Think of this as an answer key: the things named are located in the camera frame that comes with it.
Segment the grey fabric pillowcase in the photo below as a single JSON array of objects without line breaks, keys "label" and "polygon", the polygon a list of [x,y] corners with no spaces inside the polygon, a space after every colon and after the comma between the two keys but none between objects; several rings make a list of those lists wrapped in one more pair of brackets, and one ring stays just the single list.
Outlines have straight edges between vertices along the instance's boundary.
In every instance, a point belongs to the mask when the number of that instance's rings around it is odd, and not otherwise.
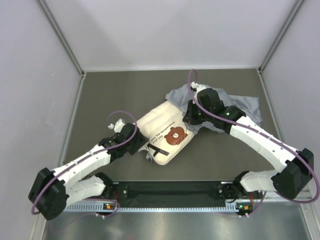
[{"label": "grey fabric pillowcase", "polygon": [[[240,96],[240,95],[229,95],[222,88],[213,88],[208,85],[204,85],[207,88],[214,89],[217,91],[220,100],[223,101],[225,106],[237,106],[242,111],[248,115],[252,121],[261,127],[263,125],[263,117],[260,111],[260,101],[258,97],[253,96]],[[191,100],[191,96],[188,92],[187,84],[171,90],[166,96],[165,99],[177,107],[182,114],[184,115],[187,112],[188,101]],[[216,128],[210,122],[204,122],[200,125],[186,125],[186,128],[192,131],[194,134],[197,134],[201,128],[207,128],[211,131],[222,133],[221,129]]]}]

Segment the cream bear print pillow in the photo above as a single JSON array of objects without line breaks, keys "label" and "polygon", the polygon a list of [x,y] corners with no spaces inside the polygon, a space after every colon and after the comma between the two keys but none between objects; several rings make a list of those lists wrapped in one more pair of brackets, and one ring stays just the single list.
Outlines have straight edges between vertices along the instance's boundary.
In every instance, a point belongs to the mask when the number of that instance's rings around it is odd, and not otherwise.
[{"label": "cream bear print pillow", "polygon": [[149,152],[158,165],[168,164],[195,136],[186,128],[183,113],[169,101],[158,105],[137,121],[147,138]]}]

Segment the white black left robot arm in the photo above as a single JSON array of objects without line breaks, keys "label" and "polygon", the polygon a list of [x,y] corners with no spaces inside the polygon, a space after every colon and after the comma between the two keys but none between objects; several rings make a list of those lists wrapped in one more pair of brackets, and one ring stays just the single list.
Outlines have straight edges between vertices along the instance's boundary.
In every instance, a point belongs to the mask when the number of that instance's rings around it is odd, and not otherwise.
[{"label": "white black left robot arm", "polygon": [[136,125],[124,123],[112,137],[103,138],[84,155],[53,170],[43,168],[37,173],[28,194],[32,202],[31,213],[41,214],[50,221],[78,201],[93,196],[109,198],[114,187],[108,176],[98,173],[84,179],[85,176],[126,153],[134,155],[148,141]]}]

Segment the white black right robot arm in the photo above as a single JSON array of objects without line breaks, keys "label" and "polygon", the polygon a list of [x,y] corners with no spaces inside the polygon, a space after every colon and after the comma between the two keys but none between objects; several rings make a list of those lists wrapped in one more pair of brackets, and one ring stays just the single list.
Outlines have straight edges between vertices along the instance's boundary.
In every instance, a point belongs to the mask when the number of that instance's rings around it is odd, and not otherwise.
[{"label": "white black right robot arm", "polygon": [[312,179],[313,153],[299,151],[263,130],[240,108],[225,106],[218,92],[204,85],[188,89],[191,100],[183,121],[189,125],[212,123],[214,127],[242,141],[272,166],[268,171],[243,171],[235,179],[233,192],[245,198],[251,192],[272,191],[294,200]]}]

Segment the white pillow care tag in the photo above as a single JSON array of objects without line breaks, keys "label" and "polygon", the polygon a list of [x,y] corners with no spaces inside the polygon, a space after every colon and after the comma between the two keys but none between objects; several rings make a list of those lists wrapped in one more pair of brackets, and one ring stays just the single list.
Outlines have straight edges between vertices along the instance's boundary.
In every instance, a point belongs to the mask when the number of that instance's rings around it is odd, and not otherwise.
[{"label": "white pillow care tag", "polygon": [[150,153],[150,149],[147,145],[141,147],[139,149],[139,152],[144,152],[145,153],[145,158],[148,160],[149,163],[152,163],[154,161],[153,155]]}]

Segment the aluminium front frame rail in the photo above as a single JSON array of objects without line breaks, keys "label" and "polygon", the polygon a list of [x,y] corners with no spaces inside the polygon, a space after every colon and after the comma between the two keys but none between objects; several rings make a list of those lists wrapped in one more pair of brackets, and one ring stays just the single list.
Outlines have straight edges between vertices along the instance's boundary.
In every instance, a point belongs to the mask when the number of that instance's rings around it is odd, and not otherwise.
[{"label": "aluminium front frame rail", "polygon": [[[274,192],[283,199],[297,203],[311,203],[313,200],[309,190],[305,190],[305,184],[289,184],[287,182],[274,182],[274,189],[264,189],[265,192]],[[47,183],[42,190],[38,193],[38,197],[48,196],[52,192],[52,199],[58,195],[62,194],[63,201],[66,201],[68,195],[66,194],[66,188],[63,182],[56,181]]]}]

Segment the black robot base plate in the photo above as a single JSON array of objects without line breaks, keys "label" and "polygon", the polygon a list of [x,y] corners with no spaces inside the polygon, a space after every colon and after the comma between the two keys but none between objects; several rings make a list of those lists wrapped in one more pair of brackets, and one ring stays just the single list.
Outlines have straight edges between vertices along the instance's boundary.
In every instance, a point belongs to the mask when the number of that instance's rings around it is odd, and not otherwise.
[{"label": "black robot base plate", "polygon": [[258,191],[249,193],[232,181],[120,181],[110,182],[102,193],[115,200],[135,199],[139,196],[196,196],[205,195],[217,200],[260,199]]}]

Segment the right rear aluminium post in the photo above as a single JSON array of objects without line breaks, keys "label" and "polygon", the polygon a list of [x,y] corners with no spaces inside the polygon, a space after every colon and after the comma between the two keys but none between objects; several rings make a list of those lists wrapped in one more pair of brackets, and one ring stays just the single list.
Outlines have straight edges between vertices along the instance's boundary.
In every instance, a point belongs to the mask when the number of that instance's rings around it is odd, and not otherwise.
[{"label": "right rear aluminium post", "polygon": [[303,7],[305,2],[306,2],[305,0],[295,0],[294,1],[294,5],[291,8],[291,10],[289,11],[288,16],[285,18],[285,21],[281,25],[278,34],[276,35],[274,41],[271,44],[271,47],[268,49],[267,54],[263,58],[262,63],[257,68],[257,71],[260,75],[263,73],[263,71],[268,66],[268,64],[269,64],[270,60],[272,59],[273,55],[275,54],[278,46],[280,45],[280,43],[284,39],[286,33],[288,32],[290,26],[292,25],[293,21],[297,17],[299,11],[301,10],[301,8]]}]

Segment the aluminium post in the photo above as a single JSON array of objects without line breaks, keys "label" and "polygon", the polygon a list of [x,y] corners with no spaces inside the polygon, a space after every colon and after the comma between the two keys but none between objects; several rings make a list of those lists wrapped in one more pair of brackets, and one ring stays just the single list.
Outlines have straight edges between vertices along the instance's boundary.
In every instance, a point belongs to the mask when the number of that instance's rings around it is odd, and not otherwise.
[{"label": "aluminium post", "polygon": [[52,11],[50,10],[48,4],[46,3],[45,0],[36,0],[36,3],[40,7],[45,18],[48,20],[50,26],[52,27],[55,35],[57,36],[59,42],[62,45],[63,50],[67,54],[69,60],[71,61],[72,65],[74,66],[75,70],[79,73],[80,76],[83,76],[85,74],[85,72],[82,69],[79,61],[77,60],[74,52],[72,51],[65,35],[63,34],[58,22],[56,21]]},{"label": "aluminium post", "polygon": [[276,35],[274,41],[271,44],[271,47],[268,49],[267,54],[263,58],[262,63],[257,68],[257,71],[260,75],[263,73],[263,71],[268,66],[268,64],[269,64],[270,60],[272,59],[273,55],[275,54],[278,46],[280,45],[280,43],[284,39],[286,33],[288,32],[290,26],[292,25],[293,21],[297,17],[299,11],[301,10],[301,8],[303,7],[305,2],[306,2],[305,0],[295,0],[294,1],[294,5],[291,8],[291,10],[289,11],[288,16],[285,18],[285,21],[281,25],[278,34]]}]

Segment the left rear aluminium post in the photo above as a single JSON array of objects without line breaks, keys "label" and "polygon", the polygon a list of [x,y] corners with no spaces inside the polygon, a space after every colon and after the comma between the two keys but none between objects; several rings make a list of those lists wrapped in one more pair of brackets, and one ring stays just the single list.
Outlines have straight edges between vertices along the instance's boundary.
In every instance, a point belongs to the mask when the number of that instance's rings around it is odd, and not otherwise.
[{"label": "left rear aluminium post", "polygon": [[75,70],[79,73],[80,76],[83,76],[85,74],[85,72],[82,69],[79,61],[77,60],[74,52],[72,51],[65,35],[63,34],[58,22],[56,21],[52,11],[50,10],[48,4],[46,3],[45,0],[36,0],[36,3],[40,7],[45,18],[48,20],[50,26],[52,27],[55,35],[57,36],[59,42],[62,45],[63,50],[67,54],[69,60],[71,61],[72,65],[74,66]]}]

